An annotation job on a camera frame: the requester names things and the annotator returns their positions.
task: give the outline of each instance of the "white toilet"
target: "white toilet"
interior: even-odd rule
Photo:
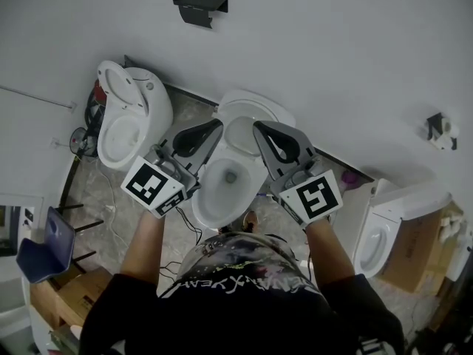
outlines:
[[[450,200],[451,195],[436,182],[400,189],[380,179],[344,193],[333,231],[355,273],[373,277],[383,268],[401,221],[432,213]]]
[[[218,229],[237,219],[266,181],[266,169],[253,136],[254,121],[295,126],[294,117],[280,105],[243,90],[227,93],[213,117],[223,122],[223,135],[205,167],[192,209],[201,224]]]
[[[107,95],[98,157],[111,169],[128,171],[172,125],[171,101],[160,79],[141,68],[103,61],[98,80]]]

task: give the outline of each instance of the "foot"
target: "foot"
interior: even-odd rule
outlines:
[[[243,218],[242,230],[245,233],[257,233],[258,232],[258,216],[254,211],[249,211],[245,218]]]
[[[222,228],[219,228],[219,234],[224,234],[224,233],[229,233],[231,231],[231,228],[229,225],[223,226]]]

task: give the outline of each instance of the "toilet paper holder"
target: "toilet paper holder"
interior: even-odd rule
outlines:
[[[458,148],[457,137],[460,130],[444,114],[437,113],[427,118],[427,125],[429,127],[427,140],[437,149],[456,150]]]

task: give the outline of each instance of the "black bracket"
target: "black bracket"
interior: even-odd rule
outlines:
[[[174,5],[179,5],[179,12],[184,22],[212,28],[212,17],[209,12],[219,10],[228,13],[228,0],[173,0]]]

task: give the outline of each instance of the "person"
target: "person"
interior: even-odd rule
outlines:
[[[318,288],[287,243],[258,234],[250,212],[243,231],[190,250],[175,283],[157,297],[164,223],[143,213],[120,273],[86,318],[81,355],[106,354],[123,340],[126,354],[200,348],[403,353],[401,324],[364,275],[355,275],[327,220],[305,230]]]

